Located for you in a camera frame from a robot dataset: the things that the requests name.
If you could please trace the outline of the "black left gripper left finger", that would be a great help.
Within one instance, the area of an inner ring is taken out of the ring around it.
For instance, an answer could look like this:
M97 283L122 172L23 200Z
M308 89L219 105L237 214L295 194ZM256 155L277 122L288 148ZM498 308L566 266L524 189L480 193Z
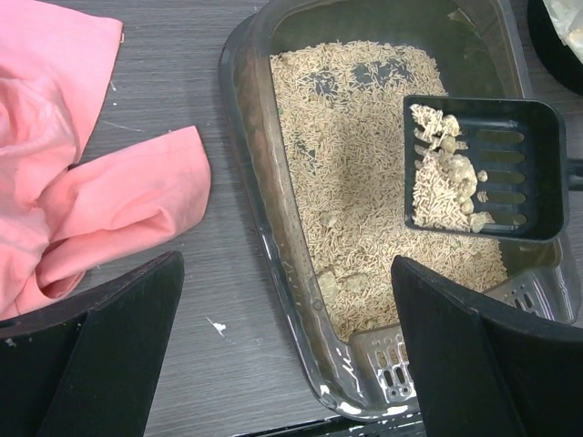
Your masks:
M2 321L2 435L143 435L184 276L171 251Z

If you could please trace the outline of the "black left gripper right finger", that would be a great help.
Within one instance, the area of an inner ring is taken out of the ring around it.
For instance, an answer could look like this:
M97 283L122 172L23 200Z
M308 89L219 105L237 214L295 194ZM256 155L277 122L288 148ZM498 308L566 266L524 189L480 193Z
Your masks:
M465 288L406 257L391 267L429 436L579 436L582 330Z

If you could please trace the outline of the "beige litter clump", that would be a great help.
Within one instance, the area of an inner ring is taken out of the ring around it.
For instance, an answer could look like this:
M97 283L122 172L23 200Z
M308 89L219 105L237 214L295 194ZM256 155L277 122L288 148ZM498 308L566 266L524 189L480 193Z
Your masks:
M422 142L414 146L422 158L414 163L413 223L423 229L481 232L494 222L490 213L476 212L473 201L477 184L487 180L487 173L476 171L460 153L467 144L457 140L461 135L457 118L421 104L412 104L409 110L417 124L414 136Z

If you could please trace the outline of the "black slotted litter scoop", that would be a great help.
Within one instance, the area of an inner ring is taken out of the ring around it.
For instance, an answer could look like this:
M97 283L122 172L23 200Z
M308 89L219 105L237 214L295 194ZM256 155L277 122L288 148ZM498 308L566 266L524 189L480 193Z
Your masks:
M567 156L562 116L532 99L462 98L411 95L404 99L404 223L414 228L413 188L421 142L412 105L456 118L466 145L462 155L487 180L477 185L487 200L475 203L492 223L481 230L491 239L548 242L567 226L568 194L582 189L582 162Z

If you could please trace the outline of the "grey plastic litter box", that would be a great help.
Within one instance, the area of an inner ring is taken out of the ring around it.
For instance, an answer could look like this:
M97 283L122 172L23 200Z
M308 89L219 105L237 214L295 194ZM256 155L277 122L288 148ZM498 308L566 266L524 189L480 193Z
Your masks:
M231 141L302 366L315 397L359 422L418 411L398 325L340 340L324 308L281 139L270 57L324 42L404 43L429 53L456 97L529 97L507 1L271 1L229 36L220 88Z

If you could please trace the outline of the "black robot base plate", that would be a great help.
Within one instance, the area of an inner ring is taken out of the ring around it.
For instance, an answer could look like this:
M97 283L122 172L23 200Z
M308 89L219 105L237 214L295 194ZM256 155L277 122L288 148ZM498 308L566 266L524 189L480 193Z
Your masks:
M260 437L411 437L426 436L419 412L392 416L378 422L357 422L343 417L305 422L278 429L249 433Z

